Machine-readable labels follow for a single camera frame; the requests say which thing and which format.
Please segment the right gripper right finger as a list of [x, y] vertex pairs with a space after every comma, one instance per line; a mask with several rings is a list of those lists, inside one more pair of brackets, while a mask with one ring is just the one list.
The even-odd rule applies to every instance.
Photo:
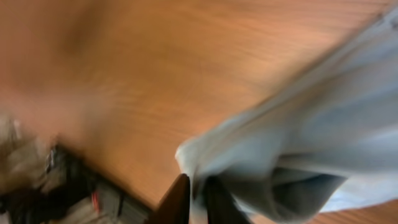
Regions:
[[209, 177], [203, 188], [209, 224], [250, 224], [232, 195], [217, 177]]

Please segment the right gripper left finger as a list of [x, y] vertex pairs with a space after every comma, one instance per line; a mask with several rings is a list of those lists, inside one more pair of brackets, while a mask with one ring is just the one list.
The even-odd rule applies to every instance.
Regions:
[[152, 214], [153, 224], [189, 224], [190, 179], [180, 174]]

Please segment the light blue printed t-shirt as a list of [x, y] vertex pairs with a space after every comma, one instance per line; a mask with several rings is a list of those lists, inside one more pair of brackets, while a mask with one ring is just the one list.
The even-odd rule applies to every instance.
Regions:
[[217, 176], [242, 210], [277, 223], [397, 198], [397, 10], [260, 105], [181, 144], [192, 218]]

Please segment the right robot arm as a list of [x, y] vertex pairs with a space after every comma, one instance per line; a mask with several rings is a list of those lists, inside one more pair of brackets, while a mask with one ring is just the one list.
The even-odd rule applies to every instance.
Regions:
[[47, 148], [1, 116], [1, 222], [188, 224], [190, 179], [180, 174], [151, 208], [62, 145]]

